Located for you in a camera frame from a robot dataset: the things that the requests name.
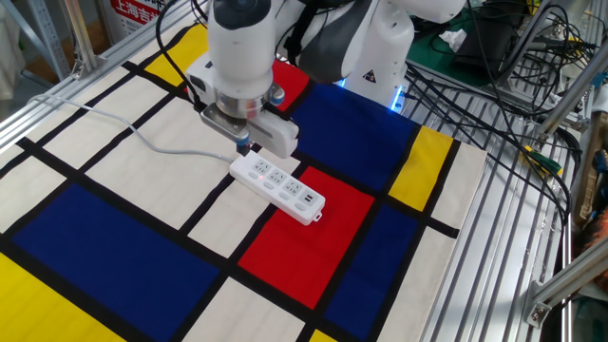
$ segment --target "red sign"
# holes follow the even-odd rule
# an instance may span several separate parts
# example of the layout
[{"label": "red sign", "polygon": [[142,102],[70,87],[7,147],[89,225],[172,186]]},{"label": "red sign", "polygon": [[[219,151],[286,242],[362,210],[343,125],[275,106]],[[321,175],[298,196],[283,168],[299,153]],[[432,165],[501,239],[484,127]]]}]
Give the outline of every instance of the red sign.
[{"label": "red sign", "polygon": [[135,0],[110,0],[110,3],[118,14],[140,24],[147,24],[159,16],[156,9],[149,8]]}]

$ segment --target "white cable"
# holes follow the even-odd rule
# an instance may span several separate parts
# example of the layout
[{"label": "white cable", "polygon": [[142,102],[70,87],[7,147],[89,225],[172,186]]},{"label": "white cable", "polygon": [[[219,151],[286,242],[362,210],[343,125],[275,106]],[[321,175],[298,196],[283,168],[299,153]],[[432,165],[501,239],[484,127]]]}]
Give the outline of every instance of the white cable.
[{"label": "white cable", "polygon": [[31,103],[32,101],[40,101],[41,103],[43,103],[43,102],[44,102],[44,100],[45,100],[46,98],[52,98],[52,99],[55,99],[55,100],[59,100],[59,101],[61,101],[61,102],[63,102],[63,103],[70,104],[70,105],[75,105],[75,106],[80,107],[80,108],[82,108],[82,109],[86,109],[86,110],[88,110],[88,111],[91,111],[91,112],[95,112],[95,113],[97,113],[97,114],[104,115],[104,116],[106,116],[106,117],[108,117],[108,118],[112,118],[112,119],[114,119],[114,120],[121,121],[121,122],[123,122],[123,124],[126,124],[126,125],[127,125],[127,126],[128,126],[128,127],[131,129],[131,130],[132,130],[132,131],[133,131],[133,133],[134,133],[134,134],[135,134],[135,135],[136,135],[138,138],[140,138],[140,140],[141,140],[141,141],[142,141],[142,142],[143,142],[143,143],[144,143],[144,144],[145,144],[145,145],[146,145],[148,148],[150,148],[151,150],[153,150],[153,151],[155,151],[155,152],[159,152],[159,153],[165,153],[165,154],[173,154],[173,155],[200,155],[200,156],[205,156],[205,157],[217,158],[217,159],[219,159],[219,160],[221,160],[221,161],[225,161],[225,162],[228,162],[228,163],[232,163],[232,162],[234,161],[234,160],[232,160],[232,159],[230,159],[230,158],[228,158],[228,157],[224,157],[224,156],[222,156],[222,155],[219,155],[219,154],[216,154],[216,153],[212,153],[212,152],[206,152],[206,151],[195,151],[195,150],[170,150],[170,149],[159,148],[159,147],[157,147],[157,146],[153,145],[152,143],[150,143],[148,140],[146,140],[146,139],[145,139],[145,138],[142,136],[142,134],[140,134],[140,132],[138,132],[137,128],[135,128],[135,127],[134,127],[134,126],[133,126],[133,125],[132,125],[132,124],[131,124],[129,121],[127,121],[126,119],[121,118],[121,117],[119,117],[119,116],[117,116],[117,115],[114,115],[114,114],[108,113],[108,112],[106,112],[106,111],[103,111],[103,110],[101,110],[101,109],[95,109],[95,108],[90,107],[90,106],[88,106],[88,105],[84,105],[84,104],[78,104],[78,103],[75,103],[75,102],[73,102],[73,101],[71,101],[71,100],[64,99],[64,98],[59,97],[59,96],[57,96],[57,95],[51,95],[51,94],[41,94],[41,95],[37,95],[37,96],[34,96],[34,97],[32,97],[31,99],[29,99],[28,104],[29,104],[29,103]]}]

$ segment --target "metal rack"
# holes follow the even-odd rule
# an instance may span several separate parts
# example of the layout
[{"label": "metal rack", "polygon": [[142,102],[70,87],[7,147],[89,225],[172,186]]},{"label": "metal rack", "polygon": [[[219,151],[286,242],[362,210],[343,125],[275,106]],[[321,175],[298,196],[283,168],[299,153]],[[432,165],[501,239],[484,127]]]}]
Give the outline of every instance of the metal rack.
[{"label": "metal rack", "polygon": [[[439,75],[427,71],[425,76],[444,84],[436,87],[450,100],[486,123],[506,130],[496,104],[473,90],[452,88],[453,84]],[[553,275],[561,242],[555,205],[526,183],[541,186],[515,147],[493,133],[475,128],[466,132],[471,140],[443,119],[440,109],[431,103],[457,123],[473,122],[434,98],[423,82],[412,81],[402,115],[464,143],[474,144],[474,140],[508,166],[504,168],[490,158],[486,162],[422,341],[538,340],[540,331],[525,322],[523,308],[530,284],[544,282]],[[517,117],[509,120],[516,134],[529,137],[534,133],[534,123]],[[549,143],[543,153],[564,166],[564,178],[570,182],[573,163],[569,151],[563,149],[565,143],[553,138]],[[522,175],[526,181],[512,173]],[[549,185],[559,188],[554,180]]]}]

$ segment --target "blue light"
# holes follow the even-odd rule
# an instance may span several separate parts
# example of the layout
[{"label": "blue light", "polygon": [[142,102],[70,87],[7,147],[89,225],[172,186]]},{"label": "blue light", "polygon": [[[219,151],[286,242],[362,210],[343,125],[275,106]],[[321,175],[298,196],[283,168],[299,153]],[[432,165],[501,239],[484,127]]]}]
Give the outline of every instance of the blue light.
[{"label": "blue light", "polygon": [[395,108],[397,107],[397,101],[399,101],[399,96],[401,95],[401,90],[403,90],[403,86],[399,86],[399,88],[397,89],[397,93],[395,94],[394,99],[392,99],[392,105],[390,106],[390,110],[392,111],[396,111]]}]

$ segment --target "electronic device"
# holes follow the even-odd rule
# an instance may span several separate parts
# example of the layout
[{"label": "electronic device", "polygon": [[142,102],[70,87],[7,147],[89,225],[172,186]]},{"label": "electronic device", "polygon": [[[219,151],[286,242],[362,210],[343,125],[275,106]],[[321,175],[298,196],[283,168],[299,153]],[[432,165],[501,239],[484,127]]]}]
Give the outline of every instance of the electronic device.
[{"label": "electronic device", "polygon": [[233,161],[230,175],[304,225],[321,219],[325,198],[254,151]]}]

